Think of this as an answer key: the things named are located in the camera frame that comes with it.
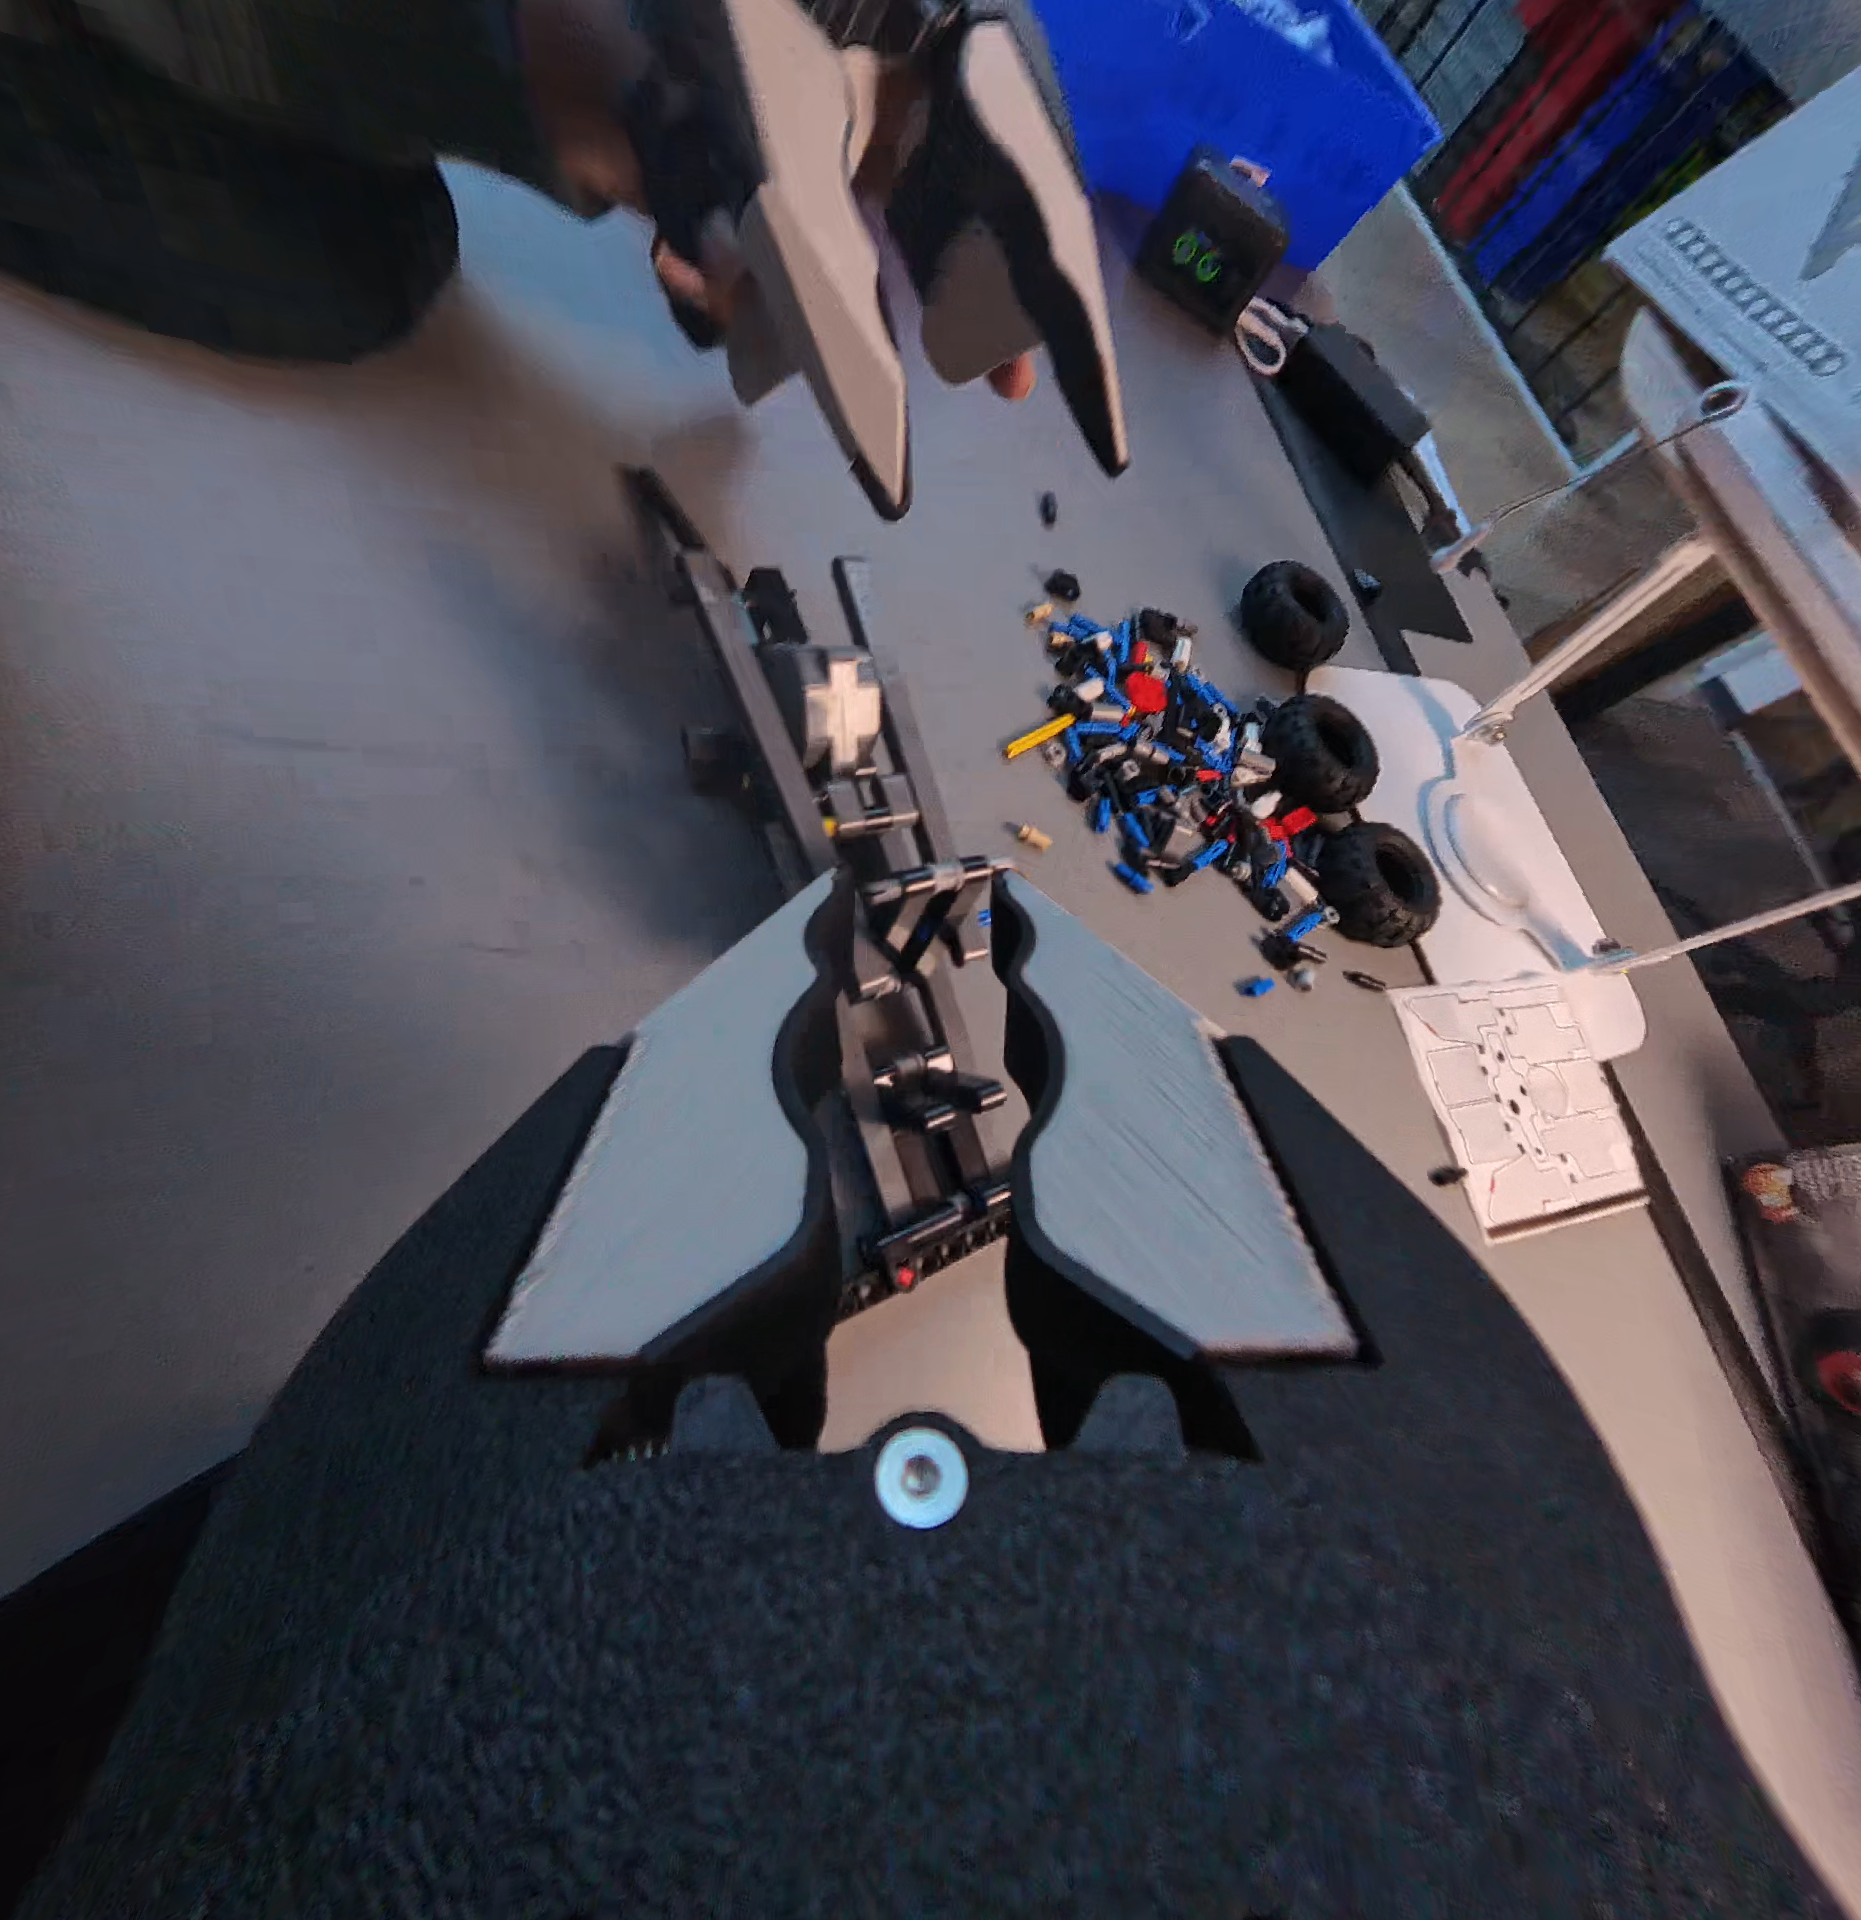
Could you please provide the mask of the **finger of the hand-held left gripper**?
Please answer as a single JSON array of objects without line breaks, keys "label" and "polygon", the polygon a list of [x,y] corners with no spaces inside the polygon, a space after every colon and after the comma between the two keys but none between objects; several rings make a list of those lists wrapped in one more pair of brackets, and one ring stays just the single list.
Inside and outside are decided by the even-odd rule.
[{"label": "finger of the hand-held left gripper", "polygon": [[1107,476],[1130,464],[1097,228],[1079,167],[1005,16],[956,41],[952,109],[969,210],[1005,256],[1017,308],[1047,352],[1077,430]]},{"label": "finger of the hand-held left gripper", "polygon": [[735,217],[741,287],[726,333],[745,406],[800,379],[873,513],[912,503],[906,379],[854,182],[879,118],[881,57],[789,1],[728,1],[730,91],[753,158]]}]

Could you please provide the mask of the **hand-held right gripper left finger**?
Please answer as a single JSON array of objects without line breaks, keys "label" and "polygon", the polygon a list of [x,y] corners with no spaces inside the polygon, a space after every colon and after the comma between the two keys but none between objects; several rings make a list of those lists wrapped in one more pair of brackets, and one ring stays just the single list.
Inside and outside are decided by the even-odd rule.
[{"label": "hand-held right gripper left finger", "polygon": [[843,1067],[841,959],[829,873],[632,1028],[487,1367],[767,1364],[821,1345],[843,1286],[814,1117]]}]

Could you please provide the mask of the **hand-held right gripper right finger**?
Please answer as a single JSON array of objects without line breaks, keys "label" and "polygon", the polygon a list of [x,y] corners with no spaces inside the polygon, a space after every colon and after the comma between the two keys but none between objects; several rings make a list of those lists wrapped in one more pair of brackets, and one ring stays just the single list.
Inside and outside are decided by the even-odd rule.
[{"label": "hand-held right gripper right finger", "polygon": [[1019,1330],[1101,1312],[1186,1362],[1358,1356],[1224,1028],[1013,868],[994,967],[1028,1111],[1005,1257]]}]

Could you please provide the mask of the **pile of small toy parts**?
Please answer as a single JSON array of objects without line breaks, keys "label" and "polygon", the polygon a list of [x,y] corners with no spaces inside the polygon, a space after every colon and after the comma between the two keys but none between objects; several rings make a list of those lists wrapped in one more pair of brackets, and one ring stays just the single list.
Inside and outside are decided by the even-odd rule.
[{"label": "pile of small toy parts", "polygon": [[1073,730],[1031,751],[1110,842],[1110,873],[1138,895],[1224,875],[1265,924],[1273,967],[1321,967],[1316,936],[1338,917],[1321,898],[1321,842],[1340,814],[1289,803],[1261,750],[1278,700],[1229,699],[1195,658],[1195,628],[1141,607],[1099,622],[1040,597],[1022,615],[1053,684],[1047,718]]}]

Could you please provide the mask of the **grey black toy chassis assembly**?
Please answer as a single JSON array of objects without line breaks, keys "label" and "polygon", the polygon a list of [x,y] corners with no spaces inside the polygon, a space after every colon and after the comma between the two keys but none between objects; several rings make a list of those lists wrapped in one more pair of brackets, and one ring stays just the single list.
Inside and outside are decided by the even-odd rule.
[{"label": "grey black toy chassis assembly", "polygon": [[1007,1090],[949,981],[988,956],[1007,863],[956,852],[906,686],[872,644],[869,564],[829,564],[844,638],[818,640],[779,569],[731,574],[662,473],[623,466],[621,479],[668,598],[697,618],[726,686],[728,716],[682,731],[692,789],[739,807],[787,895],[847,875],[843,1074],[821,1108],[849,1318],[1008,1229]]}]

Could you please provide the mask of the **grey desk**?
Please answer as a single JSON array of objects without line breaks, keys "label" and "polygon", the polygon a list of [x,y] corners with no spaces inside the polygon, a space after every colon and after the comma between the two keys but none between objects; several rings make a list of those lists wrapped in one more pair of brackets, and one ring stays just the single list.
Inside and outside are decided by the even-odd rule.
[{"label": "grey desk", "polygon": [[[914,366],[914,513],[869,514],[806,393],[744,413],[649,242],[457,165],[463,274],[342,370],[225,363],[0,279],[0,1598],[239,1450],[344,1294],[590,1044],[772,904],[682,789],[697,632],[620,482],[650,462],[817,628],[866,555],[962,848],[1252,1034],[1497,1278],[1579,1396],[1764,1786],[1861,1915],[1861,1690],[1776,1448],[1687,1294],[1744,1291],[1717,1166],[1772,1132],[1695,973],[1618,1067],[1671,1202],[1484,1245],[1433,1188],[1394,1010],[1338,956],[1232,992],[1224,884],[1134,898],[1038,765],[1022,613],[1164,606],[1221,686],[1261,561],[1329,566],[1247,375],[1107,240],[1132,466],[1051,392]],[[1038,492],[1059,524],[1038,519]],[[1665,1242],[1671,1206],[1693,1245]]]}]

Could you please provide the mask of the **person's left hand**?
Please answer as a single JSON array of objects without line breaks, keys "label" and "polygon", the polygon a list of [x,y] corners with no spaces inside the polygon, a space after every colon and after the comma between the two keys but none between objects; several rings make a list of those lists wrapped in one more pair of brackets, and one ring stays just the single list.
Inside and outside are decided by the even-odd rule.
[{"label": "person's left hand", "polygon": [[650,218],[649,187],[623,125],[627,89],[650,48],[625,1],[518,1],[520,73],[560,200],[584,218]]}]

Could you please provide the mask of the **black timer device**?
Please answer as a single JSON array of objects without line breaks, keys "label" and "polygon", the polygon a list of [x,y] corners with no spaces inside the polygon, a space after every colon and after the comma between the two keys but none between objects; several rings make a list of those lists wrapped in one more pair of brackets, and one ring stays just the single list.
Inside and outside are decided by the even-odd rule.
[{"label": "black timer device", "polygon": [[1197,144],[1150,215],[1132,266],[1145,287],[1215,339],[1280,267],[1289,221],[1247,162]]}]

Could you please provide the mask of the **clear plastic bag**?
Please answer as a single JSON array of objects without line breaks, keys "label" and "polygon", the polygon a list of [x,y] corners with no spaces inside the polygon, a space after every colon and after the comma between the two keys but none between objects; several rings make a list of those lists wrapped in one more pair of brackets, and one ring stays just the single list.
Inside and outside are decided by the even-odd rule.
[{"label": "clear plastic bag", "polygon": [[1209,36],[1221,43],[1225,30],[1247,28],[1319,65],[1337,65],[1329,18],[1297,1],[1174,1],[1170,12],[1172,33],[1183,41]]}]

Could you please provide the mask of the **black toy tyre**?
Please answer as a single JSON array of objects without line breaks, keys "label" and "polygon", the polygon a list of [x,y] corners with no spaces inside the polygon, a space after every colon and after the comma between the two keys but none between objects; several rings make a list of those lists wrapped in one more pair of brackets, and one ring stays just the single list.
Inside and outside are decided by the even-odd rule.
[{"label": "black toy tyre", "polygon": [[1259,658],[1306,678],[1350,636],[1350,610],[1331,584],[1301,561],[1273,561],[1239,594],[1239,624]]},{"label": "black toy tyre", "polygon": [[1378,778],[1378,751],[1365,722],[1338,700],[1299,691],[1261,725],[1261,750],[1278,792],[1321,816],[1350,814]]},{"label": "black toy tyre", "polygon": [[1354,823],[1327,833],[1316,863],[1321,898],[1346,937],[1403,949],[1425,937],[1442,908],[1423,845],[1394,824]]}]

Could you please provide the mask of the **white sticker sheet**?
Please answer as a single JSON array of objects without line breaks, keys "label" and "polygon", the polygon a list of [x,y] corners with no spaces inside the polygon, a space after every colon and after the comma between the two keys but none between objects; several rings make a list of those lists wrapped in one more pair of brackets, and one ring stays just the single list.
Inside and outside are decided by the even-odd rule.
[{"label": "white sticker sheet", "polygon": [[1487,1242],[1646,1206],[1611,1067],[1559,977],[1427,981],[1386,999]]}]

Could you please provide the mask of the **metal book stand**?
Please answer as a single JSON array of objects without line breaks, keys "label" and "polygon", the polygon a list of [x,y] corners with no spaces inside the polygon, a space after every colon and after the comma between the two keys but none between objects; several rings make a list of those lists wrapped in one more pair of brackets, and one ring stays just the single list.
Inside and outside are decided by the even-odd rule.
[{"label": "metal book stand", "polygon": [[1374,733],[1374,810],[1405,830],[1435,868],[1444,903],[1423,942],[1427,989],[1394,989],[1405,1012],[1477,999],[1541,1003],[1568,1019],[1597,1061],[1637,1051],[1644,1012],[1630,983],[1693,950],[1861,900],[1861,878],[1713,926],[1656,949],[1609,939],[1518,769],[1506,733],[1518,709],[1696,572],[1717,569],[1791,664],[1861,778],[1861,405],[1846,379],[1733,364],[1701,384],[1680,333],[1656,316],[1632,322],[1621,382],[1637,417],[1630,451],[1648,456],[1686,500],[1695,533],[1614,587],[1541,658],[1474,699],[1444,678],[1329,668],[1327,694]]}]

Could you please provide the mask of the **toy truck box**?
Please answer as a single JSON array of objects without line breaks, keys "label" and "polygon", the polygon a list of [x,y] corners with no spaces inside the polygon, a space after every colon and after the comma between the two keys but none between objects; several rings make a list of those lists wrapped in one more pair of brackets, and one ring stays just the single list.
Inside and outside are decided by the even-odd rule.
[{"label": "toy truck box", "polygon": [[1861,1676],[1861,1140],[1746,1154],[1726,1185]]}]

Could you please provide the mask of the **toy instruction booklet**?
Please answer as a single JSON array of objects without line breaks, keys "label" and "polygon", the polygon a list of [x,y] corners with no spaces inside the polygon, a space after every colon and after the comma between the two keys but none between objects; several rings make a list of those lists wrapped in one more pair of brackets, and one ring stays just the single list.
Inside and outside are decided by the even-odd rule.
[{"label": "toy instruction booklet", "polygon": [[1861,469],[1861,63],[1603,260],[1825,462]]}]

